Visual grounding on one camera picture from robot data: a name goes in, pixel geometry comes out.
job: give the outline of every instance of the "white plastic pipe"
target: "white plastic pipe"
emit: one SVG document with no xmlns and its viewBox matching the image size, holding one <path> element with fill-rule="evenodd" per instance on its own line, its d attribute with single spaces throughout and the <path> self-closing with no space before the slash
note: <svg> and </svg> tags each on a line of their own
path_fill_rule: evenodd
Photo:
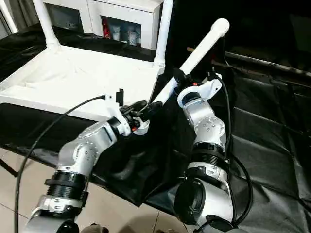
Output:
<svg viewBox="0 0 311 233">
<path fill-rule="evenodd" d="M 6 6 L 4 0 L 0 0 L 0 10 L 3 13 L 5 21 L 7 22 L 8 26 L 9 26 L 9 28 L 11 30 L 11 33 L 17 33 L 18 32 L 17 26 L 15 25 L 14 20 L 11 17 L 9 9 Z"/>
<path fill-rule="evenodd" d="M 167 38 L 169 35 L 173 3 L 174 0 L 164 0 L 163 3 L 162 17 L 156 46 L 154 66 L 165 67 L 165 51 L 166 51 Z"/>
<path fill-rule="evenodd" d="M 40 24 L 45 35 L 47 48 L 59 46 L 60 44 L 54 34 L 51 19 L 49 17 L 46 5 L 43 3 L 42 0 L 33 0 L 33 2 L 35 6 L 35 11 L 38 14 L 38 18 L 40 20 Z"/>
<path fill-rule="evenodd" d="M 229 30 L 229 22 L 224 18 L 220 18 L 214 22 L 210 31 L 201 41 L 201 43 L 195 48 L 192 54 L 180 67 L 180 69 L 187 75 L 196 67 L 196 65 L 202 60 L 207 52 L 213 47 L 217 40 L 223 37 Z M 169 99 L 177 87 L 177 82 L 174 77 L 166 84 L 162 91 L 155 98 L 154 102 L 160 101 L 163 104 Z"/>
</svg>

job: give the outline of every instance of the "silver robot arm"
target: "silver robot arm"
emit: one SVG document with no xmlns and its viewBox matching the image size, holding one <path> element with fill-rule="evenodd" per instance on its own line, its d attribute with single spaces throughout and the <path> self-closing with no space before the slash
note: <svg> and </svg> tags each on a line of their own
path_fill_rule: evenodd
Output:
<svg viewBox="0 0 311 233">
<path fill-rule="evenodd" d="M 41 196 L 23 232 L 78 233 L 74 220 L 86 203 L 92 169 L 101 153 L 129 129 L 124 118 L 119 121 L 113 117 L 95 123 L 65 144 L 53 177 L 45 182 L 49 186 L 47 194 Z"/>
<path fill-rule="evenodd" d="M 188 75 L 228 29 L 227 20 L 217 20 L 180 70 Z M 116 143 L 119 135 L 129 135 L 131 128 L 138 135 L 147 133 L 148 115 L 161 107 L 177 86 L 178 81 L 173 77 L 149 106 L 141 101 L 129 106 L 122 115 L 120 111 L 114 112 L 115 117 L 90 126 L 74 141 L 65 144 L 53 177 L 45 182 L 49 186 L 47 194 L 40 198 L 23 232 L 78 233 L 74 221 L 86 203 L 89 176 L 100 154 Z M 174 209 L 177 217 L 191 230 L 242 233 L 229 226 L 233 207 L 227 182 L 225 125 L 207 102 L 220 88 L 221 83 L 212 80 L 186 88 L 177 98 L 197 137 L 193 144 L 193 160 L 176 193 Z M 224 229 L 207 224 L 213 221 L 221 221 Z"/>
</svg>

